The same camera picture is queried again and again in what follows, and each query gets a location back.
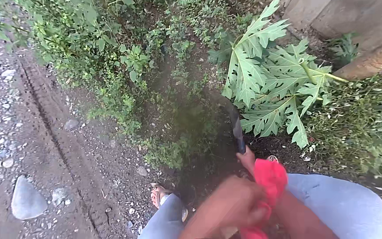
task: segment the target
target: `wooden post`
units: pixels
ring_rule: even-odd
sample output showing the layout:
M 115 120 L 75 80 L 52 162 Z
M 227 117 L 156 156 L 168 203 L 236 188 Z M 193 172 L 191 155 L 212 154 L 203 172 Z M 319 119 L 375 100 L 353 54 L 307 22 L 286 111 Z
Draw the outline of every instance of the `wooden post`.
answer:
M 293 27 L 300 30 L 310 25 L 329 2 L 331 0 L 291 0 L 286 6 L 283 19 L 288 18 Z
M 347 80 L 364 79 L 382 72 L 382 45 L 370 53 L 356 58 L 334 75 Z

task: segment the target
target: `papaya leaf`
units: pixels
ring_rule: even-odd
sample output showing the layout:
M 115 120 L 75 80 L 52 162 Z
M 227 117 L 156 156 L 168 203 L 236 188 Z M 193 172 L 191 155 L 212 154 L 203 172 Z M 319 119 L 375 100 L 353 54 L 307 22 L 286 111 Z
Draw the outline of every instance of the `papaya leaf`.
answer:
M 293 134 L 291 142 L 296 142 L 300 148 L 304 148 L 306 145 L 309 144 L 309 142 L 307 141 L 306 130 L 298 115 L 295 100 L 296 99 L 294 98 L 294 102 L 291 103 L 290 107 L 287 108 L 287 110 L 285 111 L 285 114 L 289 114 L 287 116 L 287 118 L 289 119 L 289 122 L 287 123 L 287 133 L 291 134 L 294 132 L 294 129 L 297 128 L 297 131 Z
M 213 49 L 208 51 L 209 56 L 207 57 L 207 61 L 213 64 L 220 65 L 223 62 L 225 62 L 228 59 L 228 57 L 230 57 L 231 53 L 232 46 L 230 43 L 221 44 L 219 51 Z
M 256 109 L 247 109 L 242 116 L 241 127 L 247 132 L 253 131 L 254 135 L 261 137 L 277 134 L 278 128 L 284 125 L 287 117 L 285 110 L 295 106 L 295 96 L 285 98 L 278 102 L 265 102 Z

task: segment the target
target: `sandal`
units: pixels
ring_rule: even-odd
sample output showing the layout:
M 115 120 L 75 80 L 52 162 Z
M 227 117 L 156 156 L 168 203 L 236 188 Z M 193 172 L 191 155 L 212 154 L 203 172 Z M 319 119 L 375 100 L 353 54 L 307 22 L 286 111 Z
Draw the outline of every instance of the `sandal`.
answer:
M 157 209 L 160 208 L 160 206 L 164 203 L 164 202 L 160 202 L 161 201 L 161 197 L 160 195 L 162 193 L 164 193 L 165 195 L 169 195 L 171 193 L 173 193 L 171 190 L 167 190 L 165 189 L 164 187 L 162 187 L 160 184 L 158 183 L 151 183 L 150 184 L 151 187 L 153 187 L 154 189 L 158 188 L 158 191 L 156 191 L 156 207 Z M 186 209 L 185 207 L 182 209 L 182 222 L 185 222 L 185 220 L 187 219 L 188 217 L 188 209 Z

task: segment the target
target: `light blue jeans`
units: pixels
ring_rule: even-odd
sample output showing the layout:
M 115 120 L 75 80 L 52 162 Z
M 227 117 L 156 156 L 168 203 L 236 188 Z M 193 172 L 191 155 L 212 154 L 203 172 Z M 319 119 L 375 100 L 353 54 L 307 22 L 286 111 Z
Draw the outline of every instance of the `light blue jeans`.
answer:
M 382 199 L 359 184 L 318 174 L 288 174 L 288 190 L 340 239 L 382 239 Z M 174 194 L 150 219 L 139 239 L 177 239 L 183 230 Z

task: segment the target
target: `flip-flop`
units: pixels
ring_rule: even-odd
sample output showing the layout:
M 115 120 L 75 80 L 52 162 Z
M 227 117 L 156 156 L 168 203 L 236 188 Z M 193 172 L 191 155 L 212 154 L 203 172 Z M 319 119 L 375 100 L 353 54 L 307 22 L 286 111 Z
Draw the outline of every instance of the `flip-flop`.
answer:
M 266 158 L 266 160 L 279 163 L 278 158 L 273 155 L 269 155 L 268 158 Z
M 162 193 L 164 193 L 165 195 L 169 195 L 171 193 L 173 193 L 171 190 L 167 190 L 165 189 L 163 186 L 161 186 L 160 184 L 156 183 L 156 182 L 153 182 L 150 184 L 151 187 L 153 188 L 159 188 L 159 191 L 156 191 L 156 207 L 157 208 L 160 208 L 160 206 L 162 205 L 160 203 L 160 200 L 161 200 L 161 197 L 160 195 Z M 188 217 L 188 209 L 186 209 L 185 207 L 182 209 L 182 222 L 185 222 L 185 220 L 187 219 Z

